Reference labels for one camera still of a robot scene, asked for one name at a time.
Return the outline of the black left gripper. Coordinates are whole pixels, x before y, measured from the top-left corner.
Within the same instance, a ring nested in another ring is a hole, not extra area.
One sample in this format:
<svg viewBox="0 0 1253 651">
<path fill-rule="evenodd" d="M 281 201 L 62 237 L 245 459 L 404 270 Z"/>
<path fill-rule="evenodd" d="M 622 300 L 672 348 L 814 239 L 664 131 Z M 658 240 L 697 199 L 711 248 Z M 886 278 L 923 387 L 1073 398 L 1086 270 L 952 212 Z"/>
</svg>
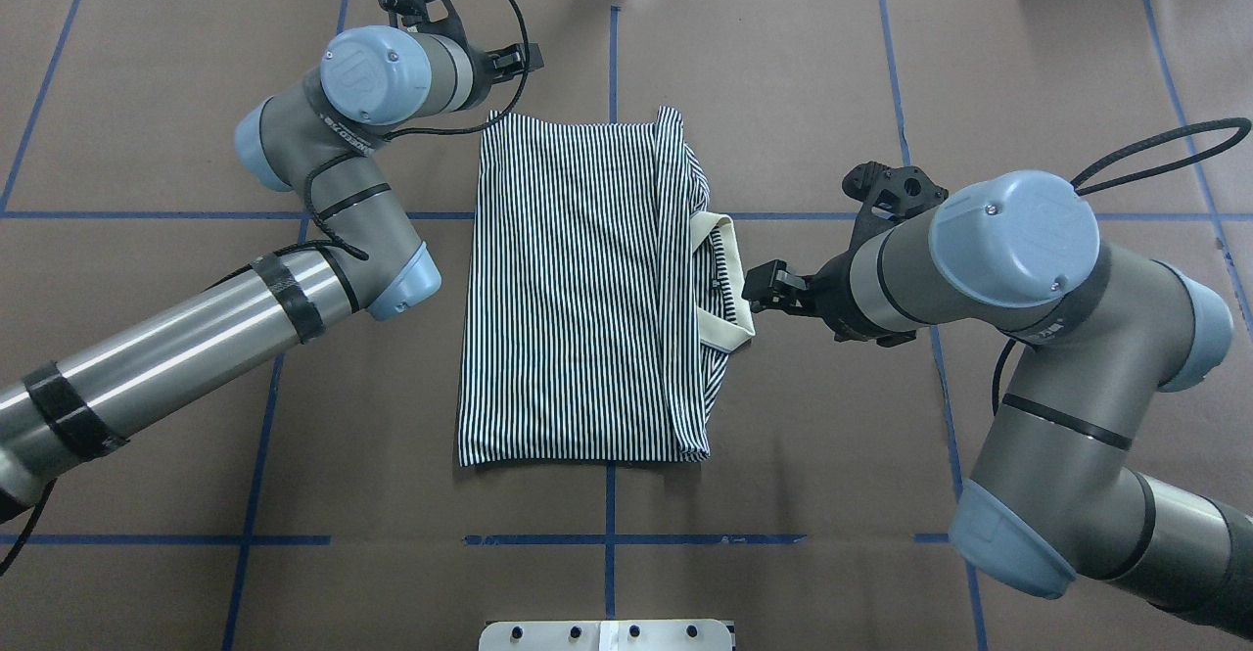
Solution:
<svg viewBox="0 0 1253 651">
<path fill-rule="evenodd" d="M 442 51 L 431 54 L 430 59 L 436 95 L 444 96 L 444 110 L 470 110 L 487 98 L 492 86 L 517 78 L 523 90 L 530 74 L 545 66 L 544 53 L 529 36 L 517 1 L 506 1 L 521 40 L 496 50 L 470 43 L 451 0 L 378 0 L 378 5 L 388 13 L 390 26 L 403 29 L 420 44 Z"/>
</svg>

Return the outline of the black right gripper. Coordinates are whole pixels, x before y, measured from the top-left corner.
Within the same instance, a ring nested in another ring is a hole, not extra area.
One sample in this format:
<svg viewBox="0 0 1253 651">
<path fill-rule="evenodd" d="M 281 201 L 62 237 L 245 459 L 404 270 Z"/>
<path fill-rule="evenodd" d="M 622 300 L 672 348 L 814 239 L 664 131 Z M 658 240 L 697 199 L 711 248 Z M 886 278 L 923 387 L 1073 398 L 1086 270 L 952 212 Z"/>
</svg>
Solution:
<svg viewBox="0 0 1253 651">
<path fill-rule="evenodd" d="M 880 289 L 880 254 L 896 227 L 940 207 L 949 190 L 931 182 L 918 167 L 886 167 L 867 161 L 856 165 L 841 182 L 842 192 L 860 202 L 850 248 L 827 260 L 812 275 L 792 273 L 787 262 L 774 259 L 744 275 L 741 298 L 749 310 L 783 310 L 787 315 L 817 317 L 836 342 L 873 342 L 893 348 L 917 338 L 922 322 L 890 327 L 873 319 L 871 300 L 856 299 L 855 290 Z"/>
</svg>

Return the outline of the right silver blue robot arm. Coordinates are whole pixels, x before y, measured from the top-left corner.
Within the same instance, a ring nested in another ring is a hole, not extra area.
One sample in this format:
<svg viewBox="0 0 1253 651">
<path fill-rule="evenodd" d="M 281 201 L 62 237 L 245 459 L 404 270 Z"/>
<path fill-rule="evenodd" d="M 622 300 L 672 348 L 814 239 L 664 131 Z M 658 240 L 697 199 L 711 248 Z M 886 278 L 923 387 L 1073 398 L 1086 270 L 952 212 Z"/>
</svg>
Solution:
<svg viewBox="0 0 1253 651">
<path fill-rule="evenodd" d="M 949 541 L 1030 596 L 1078 577 L 1188 623 L 1250 637 L 1250 517 L 1125 464 L 1158 393 L 1225 361 L 1225 300 L 1172 264 L 1101 239 L 1070 182 L 1010 172 L 959 192 L 917 167 L 855 167 L 850 248 L 811 275 L 746 273 L 752 310 L 814 317 L 837 342 L 895 347 L 923 327 L 981 320 L 1024 351 Z"/>
</svg>

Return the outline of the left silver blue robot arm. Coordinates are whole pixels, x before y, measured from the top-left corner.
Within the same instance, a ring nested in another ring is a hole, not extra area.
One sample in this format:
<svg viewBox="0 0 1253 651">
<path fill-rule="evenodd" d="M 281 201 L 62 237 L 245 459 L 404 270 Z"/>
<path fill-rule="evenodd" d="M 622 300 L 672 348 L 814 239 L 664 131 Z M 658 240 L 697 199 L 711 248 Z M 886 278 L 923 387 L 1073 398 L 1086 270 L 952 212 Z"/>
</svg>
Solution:
<svg viewBox="0 0 1253 651">
<path fill-rule="evenodd" d="M 517 0 L 506 0 L 523 21 Z M 420 118 L 471 110 L 528 84 L 544 58 L 520 40 L 472 44 L 451 0 L 378 0 L 388 23 L 345 30 L 316 68 L 234 129 L 242 167 L 299 195 L 316 239 L 256 255 L 152 319 L 3 389 L 3 520 L 31 516 L 76 464 L 358 312 L 388 320 L 441 273 L 375 156 Z"/>
</svg>

